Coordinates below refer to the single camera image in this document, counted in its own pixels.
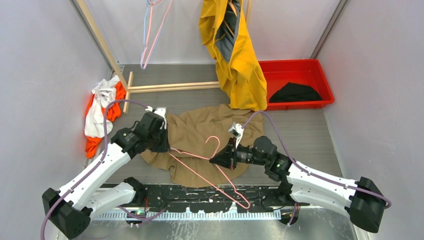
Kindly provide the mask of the tan brown garment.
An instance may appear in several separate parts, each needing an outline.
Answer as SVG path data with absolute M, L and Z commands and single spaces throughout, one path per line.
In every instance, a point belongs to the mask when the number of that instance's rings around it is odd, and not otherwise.
M 209 136 L 217 136 L 220 139 L 218 152 L 223 150 L 229 138 L 232 137 L 228 129 L 233 122 L 241 125 L 248 122 L 240 143 L 243 146 L 252 145 L 256 138 L 264 135 L 264 119 L 261 115 L 256 115 L 252 120 L 249 120 L 251 115 L 252 111 L 250 110 L 230 109 L 227 104 L 202 107 L 183 112 L 180 115 L 169 113 L 166 117 L 169 145 L 185 152 L 210 158 L 218 143 L 215 139 L 210 139 L 208 143 L 205 143 L 205 141 Z M 170 152 L 214 185 L 221 185 L 227 182 L 226 178 L 208 160 L 181 154 L 173 150 Z M 171 181 L 174 184 L 189 188 L 210 186 L 172 158 L 168 152 L 155 153 L 147 150 L 141 153 L 140 156 L 150 166 L 169 171 Z M 245 163 L 239 163 L 234 170 L 224 167 L 220 168 L 230 180 L 233 180 L 241 176 L 248 167 Z

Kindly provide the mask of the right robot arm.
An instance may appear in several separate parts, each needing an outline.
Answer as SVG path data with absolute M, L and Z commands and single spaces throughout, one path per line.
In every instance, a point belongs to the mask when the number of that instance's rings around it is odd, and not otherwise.
M 230 170 L 240 163 L 264 166 L 264 173 L 279 183 L 277 198 L 281 204 L 323 207 L 349 218 L 364 231 L 377 233 L 380 229 L 387 201 L 371 179 L 337 177 L 292 161 L 266 136 L 248 146 L 232 137 L 209 162 Z

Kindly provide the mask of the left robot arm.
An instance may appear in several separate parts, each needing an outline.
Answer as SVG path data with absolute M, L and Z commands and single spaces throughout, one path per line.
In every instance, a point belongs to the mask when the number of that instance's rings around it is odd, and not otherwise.
M 104 151 L 73 180 L 58 190 L 48 188 L 42 194 L 45 220 L 68 239 L 75 239 L 103 213 L 126 204 L 145 204 L 146 187 L 134 177 L 103 192 L 97 190 L 136 155 L 170 149 L 166 111 L 164 107 L 148 110 L 133 127 L 118 130 Z

